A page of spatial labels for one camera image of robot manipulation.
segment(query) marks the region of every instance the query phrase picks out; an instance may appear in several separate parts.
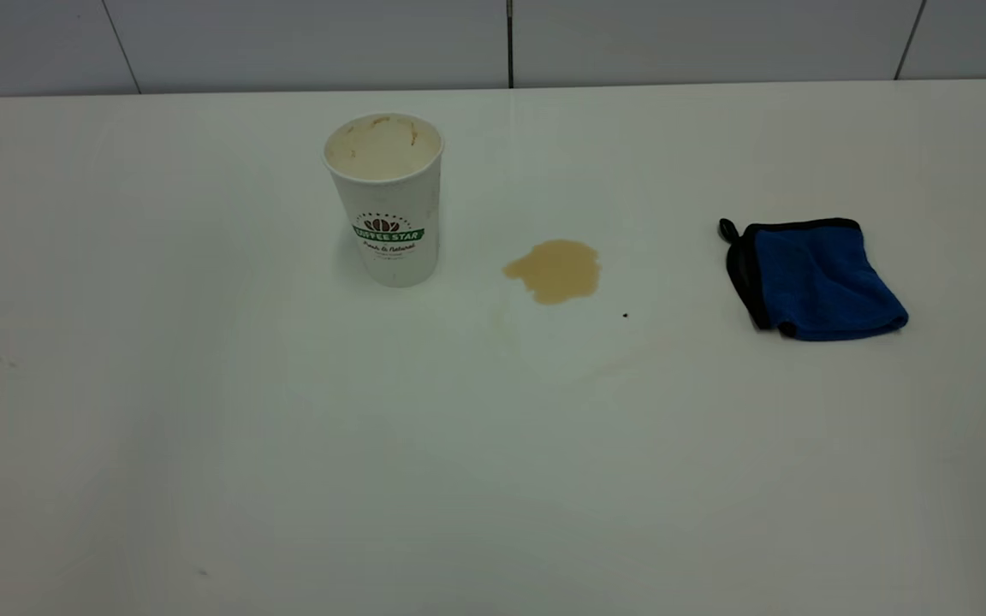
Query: coffee stain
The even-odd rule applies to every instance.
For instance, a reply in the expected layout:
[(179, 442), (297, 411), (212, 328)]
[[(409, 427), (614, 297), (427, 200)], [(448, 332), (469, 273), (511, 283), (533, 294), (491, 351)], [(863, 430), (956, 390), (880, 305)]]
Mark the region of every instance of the coffee stain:
[(554, 305), (588, 297), (599, 288), (599, 253), (586, 243), (551, 240), (532, 248), (523, 258), (505, 265), (510, 280), (523, 280), (539, 304)]

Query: microfiber cloth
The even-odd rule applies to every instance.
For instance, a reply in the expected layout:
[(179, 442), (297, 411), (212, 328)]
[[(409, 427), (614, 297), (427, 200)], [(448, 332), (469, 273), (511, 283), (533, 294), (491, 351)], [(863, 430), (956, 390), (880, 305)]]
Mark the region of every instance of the microfiber cloth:
[(760, 329), (798, 340), (856, 340), (899, 330), (907, 311), (865, 258), (862, 229), (846, 218), (717, 227), (725, 265)]

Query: brown liquid puddle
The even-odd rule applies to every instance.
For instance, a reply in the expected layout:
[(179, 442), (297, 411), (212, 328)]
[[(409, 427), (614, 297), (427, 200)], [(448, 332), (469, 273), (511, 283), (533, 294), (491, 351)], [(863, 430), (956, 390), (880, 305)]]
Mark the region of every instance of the brown liquid puddle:
[(523, 278), (539, 304), (553, 305), (588, 297), (599, 286), (599, 253), (585, 243), (551, 240), (532, 248), (527, 257), (504, 266), (510, 280)]

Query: white table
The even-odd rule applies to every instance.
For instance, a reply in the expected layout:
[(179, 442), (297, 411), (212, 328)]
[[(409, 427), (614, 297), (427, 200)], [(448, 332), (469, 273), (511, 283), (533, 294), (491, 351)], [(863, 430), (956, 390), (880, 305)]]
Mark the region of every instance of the white table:
[[(371, 110), (447, 140), (402, 291)], [(755, 332), (722, 216), (856, 218), (912, 322)], [(555, 238), (595, 296), (501, 274)], [(986, 81), (0, 100), (23, 613), (986, 616)]]

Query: white paper cup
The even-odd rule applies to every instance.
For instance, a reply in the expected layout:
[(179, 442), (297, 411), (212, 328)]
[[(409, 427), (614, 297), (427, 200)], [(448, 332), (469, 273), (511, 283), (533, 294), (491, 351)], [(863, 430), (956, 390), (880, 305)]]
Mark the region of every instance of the white paper cup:
[(401, 113), (356, 118), (325, 141), (325, 167), (380, 284), (412, 286), (436, 268), (442, 154), (439, 130)]

